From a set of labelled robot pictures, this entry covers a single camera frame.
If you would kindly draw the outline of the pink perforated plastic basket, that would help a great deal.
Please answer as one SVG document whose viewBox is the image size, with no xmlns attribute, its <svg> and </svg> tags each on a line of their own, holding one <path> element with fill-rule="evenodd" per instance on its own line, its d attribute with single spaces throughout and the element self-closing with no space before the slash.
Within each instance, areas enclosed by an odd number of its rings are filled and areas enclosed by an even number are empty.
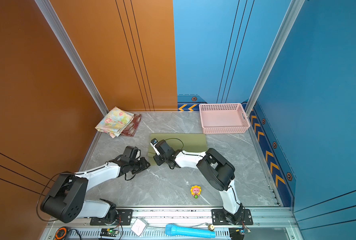
<svg viewBox="0 0 356 240">
<path fill-rule="evenodd" d="M 251 126 L 240 103 L 200 104 L 204 134 L 243 134 Z"/>
</svg>

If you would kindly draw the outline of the floral pastel skirt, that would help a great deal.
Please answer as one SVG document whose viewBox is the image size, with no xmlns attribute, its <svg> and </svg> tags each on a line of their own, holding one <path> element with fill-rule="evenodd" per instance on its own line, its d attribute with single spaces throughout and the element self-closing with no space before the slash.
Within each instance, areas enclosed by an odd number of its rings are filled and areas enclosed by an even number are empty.
<svg viewBox="0 0 356 240">
<path fill-rule="evenodd" d="M 95 129 L 115 138 L 133 121 L 134 116 L 133 113 L 115 107 L 98 123 Z"/>
</svg>

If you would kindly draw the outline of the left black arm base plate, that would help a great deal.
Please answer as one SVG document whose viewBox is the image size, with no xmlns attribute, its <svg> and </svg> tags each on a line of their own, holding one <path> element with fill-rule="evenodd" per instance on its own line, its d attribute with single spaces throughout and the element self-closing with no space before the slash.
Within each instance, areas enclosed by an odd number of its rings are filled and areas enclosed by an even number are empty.
<svg viewBox="0 0 356 240">
<path fill-rule="evenodd" d="M 130 226 L 133 217 L 132 209 L 119 209 L 115 212 L 109 212 L 105 218 L 91 218 L 91 226 Z"/>
</svg>

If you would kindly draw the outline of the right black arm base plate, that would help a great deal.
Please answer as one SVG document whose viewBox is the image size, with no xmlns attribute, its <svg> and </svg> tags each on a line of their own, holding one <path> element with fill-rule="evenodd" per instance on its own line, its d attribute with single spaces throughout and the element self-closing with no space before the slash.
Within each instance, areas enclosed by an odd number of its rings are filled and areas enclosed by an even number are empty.
<svg viewBox="0 0 356 240">
<path fill-rule="evenodd" d="M 252 226 L 254 224 L 253 217 L 249 209 L 240 209 L 235 214 L 231 214 L 224 209 L 212 209 L 211 214 L 212 222 L 215 226 Z"/>
</svg>

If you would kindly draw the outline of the red plaid skirt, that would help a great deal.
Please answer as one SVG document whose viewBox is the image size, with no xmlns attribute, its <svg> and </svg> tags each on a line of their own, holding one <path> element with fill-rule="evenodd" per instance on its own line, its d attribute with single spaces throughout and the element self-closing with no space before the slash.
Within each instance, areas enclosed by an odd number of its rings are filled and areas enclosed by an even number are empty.
<svg viewBox="0 0 356 240">
<path fill-rule="evenodd" d="M 130 122 L 130 124 L 122 131 L 121 135 L 127 136 L 127 137 L 133 137 L 141 123 L 142 120 L 142 115 L 141 114 L 135 114 L 133 120 Z"/>
</svg>

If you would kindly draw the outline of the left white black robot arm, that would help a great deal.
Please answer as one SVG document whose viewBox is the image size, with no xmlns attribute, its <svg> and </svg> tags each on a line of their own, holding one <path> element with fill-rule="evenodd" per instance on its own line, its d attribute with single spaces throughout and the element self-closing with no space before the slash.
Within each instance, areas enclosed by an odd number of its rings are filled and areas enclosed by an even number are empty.
<svg viewBox="0 0 356 240">
<path fill-rule="evenodd" d="M 129 163 L 115 159 L 84 172 L 61 173 L 42 200 L 40 210 L 63 223 L 97 218 L 103 224 L 111 225 L 119 215 L 117 205 L 104 199 L 86 200 L 86 193 L 106 181 L 126 176 L 129 172 L 136 175 L 149 167 L 150 163 L 141 157 Z"/>
</svg>

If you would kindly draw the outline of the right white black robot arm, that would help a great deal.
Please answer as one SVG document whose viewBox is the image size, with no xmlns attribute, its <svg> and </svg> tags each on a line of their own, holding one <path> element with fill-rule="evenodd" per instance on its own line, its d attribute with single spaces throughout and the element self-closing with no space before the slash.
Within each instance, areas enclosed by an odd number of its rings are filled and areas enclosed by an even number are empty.
<svg viewBox="0 0 356 240">
<path fill-rule="evenodd" d="M 245 208 L 235 190 L 235 167 L 219 152 L 213 148 L 201 153 L 174 150 L 165 140 L 157 139 L 152 139 L 150 145 L 156 152 L 154 160 L 158 166 L 166 163 L 170 169 L 199 170 L 208 183 L 220 192 L 226 221 L 232 225 L 244 223 Z"/>
</svg>

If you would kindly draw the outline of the olive green skirt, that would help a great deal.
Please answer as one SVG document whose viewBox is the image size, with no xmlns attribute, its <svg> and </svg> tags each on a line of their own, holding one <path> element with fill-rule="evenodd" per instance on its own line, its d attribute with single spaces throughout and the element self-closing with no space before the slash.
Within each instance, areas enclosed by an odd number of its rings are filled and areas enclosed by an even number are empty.
<svg viewBox="0 0 356 240">
<path fill-rule="evenodd" d="M 150 140 L 165 140 L 173 150 L 184 150 L 187 152 L 206 152 L 209 147 L 204 134 L 177 134 L 177 133 L 153 133 Z"/>
</svg>

